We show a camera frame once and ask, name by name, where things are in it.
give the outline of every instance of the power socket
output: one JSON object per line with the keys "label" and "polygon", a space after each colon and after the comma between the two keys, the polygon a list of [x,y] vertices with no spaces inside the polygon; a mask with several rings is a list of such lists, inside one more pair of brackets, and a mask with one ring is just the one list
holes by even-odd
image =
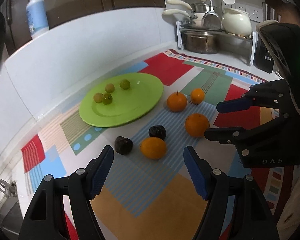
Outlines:
{"label": "power socket", "polygon": [[231,5],[231,4],[227,4],[227,3],[224,3],[223,1],[221,2],[221,6],[222,6],[222,13],[225,13],[225,8],[234,8],[234,4]]}
{"label": "power socket", "polygon": [[263,22],[262,8],[249,6],[249,14],[250,14],[250,20],[259,23]]}
{"label": "power socket", "polygon": [[242,11],[245,11],[246,10],[246,6],[247,6],[247,5],[243,4],[243,3],[235,3],[234,5],[235,5],[236,9],[239,9],[239,10],[242,10]]}

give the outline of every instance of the blue gripper pad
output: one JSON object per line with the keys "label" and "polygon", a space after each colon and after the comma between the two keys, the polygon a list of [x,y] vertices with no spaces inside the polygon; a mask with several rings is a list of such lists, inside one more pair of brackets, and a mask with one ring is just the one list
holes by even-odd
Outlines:
{"label": "blue gripper pad", "polygon": [[183,160],[186,164],[197,194],[204,200],[208,200],[211,194],[210,172],[212,168],[206,160],[199,158],[192,146],[187,146],[183,150]]}
{"label": "blue gripper pad", "polygon": [[225,114],[225,113],[247,110],[251,106],[253,106],[252,99],[248,97],[243,97],[243,98],[233,99],[229,101],[219,102],[217,104],[217,111],[219,113]]}
{"label": "blue gripper pad", "polygon": [[90,167],[90,170],[88,171],[86,177],[86,183],[88,187],[88,198],[90,200],[94,199],[96,195],[100,194],[111,168],[113,159],[113,148],[110,145],[106,145],[99,157],[91,160],[90,162],[94,161],[91,165],[90,163],[88,164],[87,167]]}

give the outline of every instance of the blue label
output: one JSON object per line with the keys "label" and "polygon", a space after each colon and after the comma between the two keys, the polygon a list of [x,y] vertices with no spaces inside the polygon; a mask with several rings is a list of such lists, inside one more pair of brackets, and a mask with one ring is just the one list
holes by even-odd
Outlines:
{"label": "blue label", "polygon": [[31,35],[42,28],[49,27],[44,1],[28,6],[26,11]]}

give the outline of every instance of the white tile wall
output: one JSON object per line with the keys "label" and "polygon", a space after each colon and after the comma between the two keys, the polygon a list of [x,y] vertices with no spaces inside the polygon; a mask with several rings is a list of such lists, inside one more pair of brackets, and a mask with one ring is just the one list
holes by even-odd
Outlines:
{"label": "white tile wall", "polygon": [[32,116],[23,104],[3,63],[0,69],[0,154]]}
{"label": "white tile wall", "polygon": [[157,19],[158,19],[158,27],[159,27],[159,35],[161,43],[166,43],[171,41],[171,33],[176,33],[176,21],[173,17],[162,16],[163,8],[157,8]]}
{"label": "white tile wall", "polygon": [[175,22],[160,8],[129,8],[97,13],[58,26],[13,54],[6,66],[31,114],[109,62],[175,40]]}

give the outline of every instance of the dish rack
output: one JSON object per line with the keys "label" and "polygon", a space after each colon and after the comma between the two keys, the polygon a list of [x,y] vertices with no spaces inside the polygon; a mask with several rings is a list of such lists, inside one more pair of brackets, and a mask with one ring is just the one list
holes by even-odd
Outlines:
{"label": "dish rack", "polygon": [[250,53],[249,53],[248,58],[247,58],[247,65],[251,66],[253,64],[254,55],[255,55],[255,51],[256,51],[256,44],[257,44],[257,33],[256,32],[252,32],[249,37],[243,37],[243,36],[239,36],[239,35],[236,35],[236,34],[227,33],[224,30],[213,31],[213,30],[202,30],[202,29],[191,28],[187,21],[177,21],[176,24],[177,24],[178,49],[184,49],[183,41],[182,41],[182,35],[181,35],[182,32],[185,32],[185,31],[197,31],[197,32],[205,31],[205,32],[210,33],[210,34],[222,35],[222,36],[227,36],[227,37],[231,37],[231,38],[234,38],[234,39],[249,41],[250,42]]}

